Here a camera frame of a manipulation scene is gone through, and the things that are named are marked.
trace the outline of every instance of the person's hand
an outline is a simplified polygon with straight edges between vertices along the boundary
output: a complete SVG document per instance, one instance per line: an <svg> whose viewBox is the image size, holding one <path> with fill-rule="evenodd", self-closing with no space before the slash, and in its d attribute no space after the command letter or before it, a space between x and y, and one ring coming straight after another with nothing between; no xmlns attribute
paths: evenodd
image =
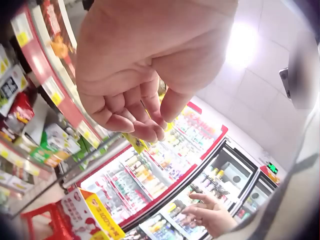
<svg viewBox="0 0 320 240"><path fill-rule="evenodd" d="M166 122L219 72L237 3L95 0L77 47L85 110L107 130L162 140ZM159 76L169 87L161 107Z"/></svg>
<svg viewBox="0 0 320 240"><path fill-rule="evenodd" d="M192 228L204 226L213 238L217 238L237 226L237 222L215 196L195 193L190 194L190 198L201 200L203 203L186 207L181 212L187 215L183 225L190 224Z"/></svg>

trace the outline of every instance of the ceiling light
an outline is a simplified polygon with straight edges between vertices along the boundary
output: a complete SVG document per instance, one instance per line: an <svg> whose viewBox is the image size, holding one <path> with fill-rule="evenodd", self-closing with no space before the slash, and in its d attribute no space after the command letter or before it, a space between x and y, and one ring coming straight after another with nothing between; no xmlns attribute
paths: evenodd
<svg viewBox="0 0 320 240"><path fill-rule="evenodd" d="M233 24L226 61L234 67L246 68L256 53L257 39L258 33L250 25Z"/></svg>

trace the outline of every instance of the red package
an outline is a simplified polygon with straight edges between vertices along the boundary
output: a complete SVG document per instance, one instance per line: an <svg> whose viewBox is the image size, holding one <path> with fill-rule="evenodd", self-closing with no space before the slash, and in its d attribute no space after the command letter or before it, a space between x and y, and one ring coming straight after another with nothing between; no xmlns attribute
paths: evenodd
<svg viewBox="0 0 320 240"><path fill-rule="evenodd" d="M0 123L0 135L13 142L34 115L28 96L24 92L18 93L7 117Z"/></svg>

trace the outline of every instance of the plastic stool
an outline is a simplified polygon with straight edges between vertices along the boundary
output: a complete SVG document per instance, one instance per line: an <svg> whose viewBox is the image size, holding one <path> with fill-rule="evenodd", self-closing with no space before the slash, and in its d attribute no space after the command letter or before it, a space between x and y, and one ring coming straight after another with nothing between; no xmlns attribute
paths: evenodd
<svg viewBox="0 0 320 240"><path fill-rule="evenodd" d="M27 220L30 240L35 240L32 218L41 215L45 212L49 212L51 215L52 221L49 223L49 225L52 228L53 235L45 238L44 240L72 240L73 237L70 234L71 229L68 231L65 221L61 217L61 214L58 211L58 207L55 203L51 203L43 207L40 207L36 210L21 214L21 218Z"/></svg>

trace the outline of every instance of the refrigerator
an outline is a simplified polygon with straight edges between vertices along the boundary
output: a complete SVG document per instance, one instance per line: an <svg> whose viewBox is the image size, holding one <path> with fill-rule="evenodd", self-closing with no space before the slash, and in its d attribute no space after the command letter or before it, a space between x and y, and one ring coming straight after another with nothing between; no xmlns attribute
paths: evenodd
<svg viewBox="0 0 320 240"><path fill-rule="evenodd" d="M189 103L166 141L140 155L128 144L77 182L98 194L125 239L204 239L203 227L182 225L189 194L214 194L231 211L252 185L259 167L202 111Z"/></svg>
<svg viewBox="0 0 320 240"><path fill-rule="evenodd" d="M190 199L189 194L194 192L214 194L231 211L240 199L246 197L246 190L259 174L258 167L237 148L230 145L232 144L225 139L201 166L198 173L181 186L176 194L168 197L144 218L124 226L127 233L124 239L200 240L210 238L204 227L191 228L183 225L186 216L181 214L181 211L198 202Z"/></svg>
<svg viewBox="0 0 320 240"><path fill-rule="evenodd" d="M237 223L241 223L251 216L267 201L276 188L277 185L264 172L259 171L258 177L245 195L240 209L234 215Z"/></svg>

